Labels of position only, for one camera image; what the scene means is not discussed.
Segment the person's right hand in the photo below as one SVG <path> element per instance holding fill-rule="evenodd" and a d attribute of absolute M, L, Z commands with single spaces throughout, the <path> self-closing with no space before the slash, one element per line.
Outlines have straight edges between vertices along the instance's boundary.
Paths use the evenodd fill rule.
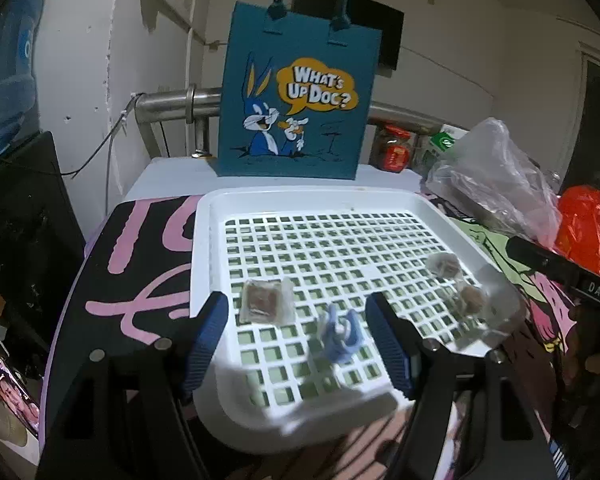
<path fill-rule="evenodd" d="M 568 315 L 573 326 L 564 357 L 566 381 L 575 382 L 584 373 L 600 375 L 600 306 L 577 304 Z"/>

